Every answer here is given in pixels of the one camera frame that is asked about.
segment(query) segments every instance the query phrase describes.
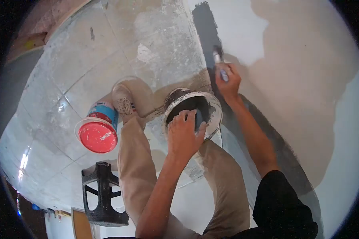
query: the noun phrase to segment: paint bucket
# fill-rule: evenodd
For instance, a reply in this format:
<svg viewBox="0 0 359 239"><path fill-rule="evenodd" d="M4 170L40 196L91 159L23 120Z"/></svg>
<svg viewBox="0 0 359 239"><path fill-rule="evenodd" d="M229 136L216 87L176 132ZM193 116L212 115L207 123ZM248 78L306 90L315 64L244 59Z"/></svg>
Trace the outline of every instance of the paint bucket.
<svg viewBox="0 0 359 239"><path fill-rule="evenodd" d="M202 121L206 122L204 139L210 139L219 130L222 121L222 108L219 100L210 93L196 91L187 88L178 88L172 91L165 99L165 117L162 123L162 131L168 134L168 124L182 110L197 109L194 131L198 131Z"/></svg>
<svg viewBox="0 0 359 239"><path fill-rule="evenodd" d="M88 115L77 123L75 133L84 147L95 153L108 153L117 145L118 112L107 94L91 106Z"/></svg>

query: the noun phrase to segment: red lid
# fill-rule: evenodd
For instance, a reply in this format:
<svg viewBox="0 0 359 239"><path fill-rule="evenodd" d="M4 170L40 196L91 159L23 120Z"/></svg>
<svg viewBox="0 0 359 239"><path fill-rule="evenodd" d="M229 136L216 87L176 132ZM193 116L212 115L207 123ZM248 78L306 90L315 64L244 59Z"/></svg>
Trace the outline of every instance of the red lid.
<svg viewBox="0 0 359 239"><path fill-rule="evenodd" d="M117 145L117 134L113 127L102 122L89 122L80 127L81 143L95 153L108 153Z"/></svg>

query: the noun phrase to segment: sleeve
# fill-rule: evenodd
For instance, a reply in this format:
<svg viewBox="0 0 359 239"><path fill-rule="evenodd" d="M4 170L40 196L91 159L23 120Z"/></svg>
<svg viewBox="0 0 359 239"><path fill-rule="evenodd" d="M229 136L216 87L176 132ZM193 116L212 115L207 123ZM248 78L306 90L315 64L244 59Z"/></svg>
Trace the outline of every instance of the sleeve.
<svg viewBox="0 0 359 239"><path fill-rule="evenodd" d="M266 174L259 184L254 221L265 234L278 238L315 238L318 224L281 171Z"/></svg>

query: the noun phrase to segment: blue label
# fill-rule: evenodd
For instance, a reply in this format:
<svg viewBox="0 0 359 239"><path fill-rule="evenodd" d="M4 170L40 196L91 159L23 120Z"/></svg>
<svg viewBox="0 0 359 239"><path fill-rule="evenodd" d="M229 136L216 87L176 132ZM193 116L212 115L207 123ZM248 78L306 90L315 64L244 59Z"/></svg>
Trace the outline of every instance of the blue label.
<svg viewBox="0 0 359 239"><path fill-rule="evenodd" d="M102 102L96 103L88 112L88 117L96 117L109 122L117 132L118 112L114 108L110 108Z"/></svg>

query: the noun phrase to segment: hand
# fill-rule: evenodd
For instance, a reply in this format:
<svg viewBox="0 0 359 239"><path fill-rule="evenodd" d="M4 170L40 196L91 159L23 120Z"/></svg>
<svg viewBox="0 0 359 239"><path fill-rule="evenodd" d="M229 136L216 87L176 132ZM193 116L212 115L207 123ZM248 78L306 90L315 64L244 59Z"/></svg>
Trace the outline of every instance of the hand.
<svg viewBox="0 0 359 239"><path fill-rule="evenodd" d="M225 70L229 81L225 82L221 78L221 70ZM241 77L238 74L238 70L232 63L217 63L215 65L215 83L227 104L235 102L238 96L239 84L241 83Z"/></svg>
<svg viewBox="0 0 359 239"><path fill-rule="evenodd" d="M181 168L181 172L198 151L205 137L206 122L201 123L197 134L194 132L196 113L196 109L183 110L169 123L167 159L174 160L175 164Z"/></svg>

